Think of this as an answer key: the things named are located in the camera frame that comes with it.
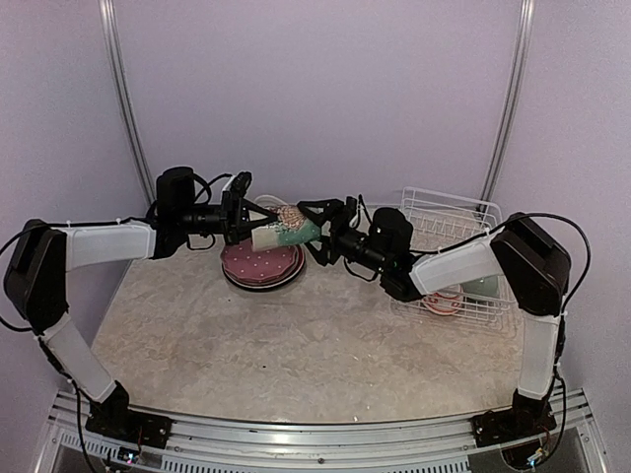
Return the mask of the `teal floral cup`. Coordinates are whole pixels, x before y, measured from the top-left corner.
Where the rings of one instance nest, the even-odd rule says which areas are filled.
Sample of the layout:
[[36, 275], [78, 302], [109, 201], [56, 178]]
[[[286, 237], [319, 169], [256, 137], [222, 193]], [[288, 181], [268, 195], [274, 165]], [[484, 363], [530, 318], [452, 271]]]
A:
[[277, 220], [251, 232], [251, 247], [255, 252], [305, 244], [321, 236], [321, 227], [309, 220], [297, 206], [268, 207]]

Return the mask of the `red teal floral plate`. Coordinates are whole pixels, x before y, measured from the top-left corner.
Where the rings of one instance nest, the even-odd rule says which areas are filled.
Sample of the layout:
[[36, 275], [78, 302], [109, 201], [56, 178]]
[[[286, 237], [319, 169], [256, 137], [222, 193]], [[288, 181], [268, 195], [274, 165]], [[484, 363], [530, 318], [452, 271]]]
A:
[[305, 255], [299, 246], [253, 251], [249, 245], [225, 246], [221, 268], [234, 286], [251, 292], [266, 292], [290, 284], [302, 272]]

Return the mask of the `red polka dot plate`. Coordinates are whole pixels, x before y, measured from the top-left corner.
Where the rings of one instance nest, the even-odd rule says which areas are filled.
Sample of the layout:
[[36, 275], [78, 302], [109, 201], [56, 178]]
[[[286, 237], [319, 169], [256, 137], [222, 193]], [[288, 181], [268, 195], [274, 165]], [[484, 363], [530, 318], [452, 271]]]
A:
[[302, 259], [296, 246], [254, 251], [250, 240], [225, 246], [221, 252], [223, 270], [238, 282], [254, 285], [284, 278], [300, 266]]

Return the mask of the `light blue flower plate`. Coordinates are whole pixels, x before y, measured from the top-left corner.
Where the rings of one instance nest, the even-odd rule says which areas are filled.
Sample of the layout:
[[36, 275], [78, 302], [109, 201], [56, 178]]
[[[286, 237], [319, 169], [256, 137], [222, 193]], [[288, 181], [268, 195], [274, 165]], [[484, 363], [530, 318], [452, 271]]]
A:
[[280, 283], [298, 272], [300, 264], [291, 257], [268, 254], [232, 258], [222, 263], [231, 280], [247, 286], [262, 287]]

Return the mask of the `red white small bowl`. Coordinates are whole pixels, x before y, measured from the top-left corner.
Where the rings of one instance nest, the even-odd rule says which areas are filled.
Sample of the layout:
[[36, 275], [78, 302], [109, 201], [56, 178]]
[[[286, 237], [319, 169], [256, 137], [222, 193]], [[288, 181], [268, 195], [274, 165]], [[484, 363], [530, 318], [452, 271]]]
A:
[[423, 306], [438, 316], [452, 316], [461, 311], [463, 293], [434, 293], [422, 300]]

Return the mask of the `light green bowl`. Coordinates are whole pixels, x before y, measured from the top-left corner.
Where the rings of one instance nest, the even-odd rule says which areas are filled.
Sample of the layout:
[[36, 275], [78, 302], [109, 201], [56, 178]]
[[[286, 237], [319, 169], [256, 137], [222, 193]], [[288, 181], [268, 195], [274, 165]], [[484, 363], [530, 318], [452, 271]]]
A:
[[462, 283], [461, 288], [468, 297], [481, 301], [497, 299], [500, 294], [499, 279], [497, 276], [468, 281]]

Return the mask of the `black striped rim plate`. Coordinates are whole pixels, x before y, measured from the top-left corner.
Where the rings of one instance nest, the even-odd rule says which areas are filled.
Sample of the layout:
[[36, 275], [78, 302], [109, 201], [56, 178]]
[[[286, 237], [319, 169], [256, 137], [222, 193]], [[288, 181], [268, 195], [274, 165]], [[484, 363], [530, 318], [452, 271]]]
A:
[[304, 258], [302, 258], [299, 260], [298, 263], [295, 264], [294, 267], [291, 268], [290, 271], [286, 272], [282, 277], [266, 284], [245, 283], [243, 281], [237, 280], [233, 276], [230, 276], [229, 273], [225, 271], [225, 269], [222, 269], [222, 272], [226, 280], [236, 288], [250, 293], [268, 293], [280, 290], [281, 288], [292, 284], [304, 272], [305, 266], [306, 261]]

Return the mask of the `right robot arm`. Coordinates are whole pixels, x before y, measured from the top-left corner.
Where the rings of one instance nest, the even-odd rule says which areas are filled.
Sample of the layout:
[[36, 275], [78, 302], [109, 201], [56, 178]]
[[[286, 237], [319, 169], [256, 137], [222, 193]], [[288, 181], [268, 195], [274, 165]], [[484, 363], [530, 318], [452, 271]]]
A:
[[339, 259], [372, 272], [393, 299], [423, 301], [450, 286], [476, 279], [502, 277], [524, 317], [524, 345], [518, 386], [507, 409], [472, 418], [479, 444], [492, 444], [552, 432], [550, 406], [565, 344], [567, 305], [579, 284], [570, 281], [569, 252], [538, 224], [541, 213], [515, 213], [507, 221], [444, 249], [415, 250], [414, 228], [394, 208], [377, 209], [369, 228], [351, 224], [358, 200], [301, 201], [300, 212], [328, 233], [308, 247], [315, 261], [332, 265]]

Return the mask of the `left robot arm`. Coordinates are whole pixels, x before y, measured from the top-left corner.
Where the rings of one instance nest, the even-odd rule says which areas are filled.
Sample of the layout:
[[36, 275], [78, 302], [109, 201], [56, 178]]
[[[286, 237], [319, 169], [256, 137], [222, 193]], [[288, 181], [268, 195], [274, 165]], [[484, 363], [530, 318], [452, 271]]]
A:
[[4, 293], [50, 363], [89, 401], [89, 430], [125, 439], [139, 434], [142, 417], [77, 326], [70, 307], [78, 293], [74, 284], [100, 267], [165, 260], [192, 237], [221, 237], [235, 245], [276, 222], [274, 212], [247, 199], [250, 172], [224, 178], [219, 200], [201, 201], [201, 194], [212, 192], [208, 181], [191, 167], [167, 169], [157, 178], [155, 200], [143, 217], [86, 223], [31, 219], [9, 240], [13, 254]]

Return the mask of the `aluminium front rail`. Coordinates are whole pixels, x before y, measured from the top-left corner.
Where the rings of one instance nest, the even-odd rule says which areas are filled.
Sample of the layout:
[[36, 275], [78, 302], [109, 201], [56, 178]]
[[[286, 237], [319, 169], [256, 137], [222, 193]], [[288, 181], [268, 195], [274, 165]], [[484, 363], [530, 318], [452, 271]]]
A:
[[607, 450], [582, 390], [555, 388], [557, 427], [480, 446], [467, 414], [425, 420], [306, 425], [167, 412], [166, 443], [80, 430], [87, 402], [59, 392], [33, 472], [607, 472]]

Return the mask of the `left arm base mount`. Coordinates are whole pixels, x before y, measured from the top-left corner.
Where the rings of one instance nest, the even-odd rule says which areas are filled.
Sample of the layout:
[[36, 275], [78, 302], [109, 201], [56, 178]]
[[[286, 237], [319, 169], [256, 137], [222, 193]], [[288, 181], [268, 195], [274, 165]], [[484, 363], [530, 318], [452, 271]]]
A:
[[169, 417], [130, 408], [129, 394], [119, 383], [103, 402], [90, 401], [89, 432], [106, 438], [165, 449], [172, 430]]

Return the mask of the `left aluminium post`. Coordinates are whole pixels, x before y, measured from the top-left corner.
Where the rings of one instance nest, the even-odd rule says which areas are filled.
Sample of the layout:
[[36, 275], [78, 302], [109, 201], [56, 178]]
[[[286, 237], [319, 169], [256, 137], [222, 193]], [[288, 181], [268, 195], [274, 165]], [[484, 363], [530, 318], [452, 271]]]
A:
[[122, 47], [117, 28], [115, 4], [112, 0], [99, 0], [98, 4], [105, 37], [105, 50], [112, 74], [122, 123], [129, 143], [133, 165], [139, 178], [144, 198], [147, 201], [147, 204], [150, 205], [155, 199], [155, 184], [142, 146], [131, 94], [127, 84]]

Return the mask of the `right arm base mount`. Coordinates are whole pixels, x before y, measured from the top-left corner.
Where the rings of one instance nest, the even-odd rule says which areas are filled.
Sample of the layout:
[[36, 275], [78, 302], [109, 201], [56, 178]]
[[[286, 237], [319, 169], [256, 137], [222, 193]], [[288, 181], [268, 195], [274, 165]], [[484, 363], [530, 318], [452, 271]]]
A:
[[506, 443], [553, 431], [557, 424], [549, 403], [549, 394], [533, 399], [513, 394], [506, 409], [489, 410], [470, 419], [477, 447]]

